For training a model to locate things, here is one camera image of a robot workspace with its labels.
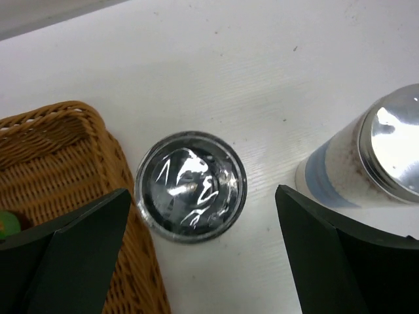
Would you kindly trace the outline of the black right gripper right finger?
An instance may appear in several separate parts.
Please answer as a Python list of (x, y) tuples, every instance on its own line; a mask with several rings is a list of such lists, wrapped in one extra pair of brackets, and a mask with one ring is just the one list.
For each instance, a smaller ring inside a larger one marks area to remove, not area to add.
[(278, 219), (303, 313), (417, 313), (418, 240), (367, 226), (286, 185)]

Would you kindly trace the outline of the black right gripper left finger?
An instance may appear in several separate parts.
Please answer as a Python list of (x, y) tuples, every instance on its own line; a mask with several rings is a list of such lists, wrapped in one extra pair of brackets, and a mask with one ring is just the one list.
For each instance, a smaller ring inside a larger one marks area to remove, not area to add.
[(101, 313), (126, 229), (124, 188), (1, 240), (2, 313)]

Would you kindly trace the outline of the black cap salt grinder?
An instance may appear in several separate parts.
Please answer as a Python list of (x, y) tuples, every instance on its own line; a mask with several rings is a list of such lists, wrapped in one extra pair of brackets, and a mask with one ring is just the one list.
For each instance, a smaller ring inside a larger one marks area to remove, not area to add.
[(183, 244), (225, 233), (247, 197), (247, 175), (234, 149), (202, 131), (182, 131), (155, 143), (134, 181), (139, 216), (158, 235)]

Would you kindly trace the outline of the yellow cap sauce bottle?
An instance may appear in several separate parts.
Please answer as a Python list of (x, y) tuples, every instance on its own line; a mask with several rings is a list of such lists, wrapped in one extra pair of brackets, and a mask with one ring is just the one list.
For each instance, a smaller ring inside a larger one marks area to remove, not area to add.
[(18, 215), (12, 211), (0, 212), (0, 234), (1, 240), (5, 240), (9, 236), (18, 234), (22, 231), (22, 224)]

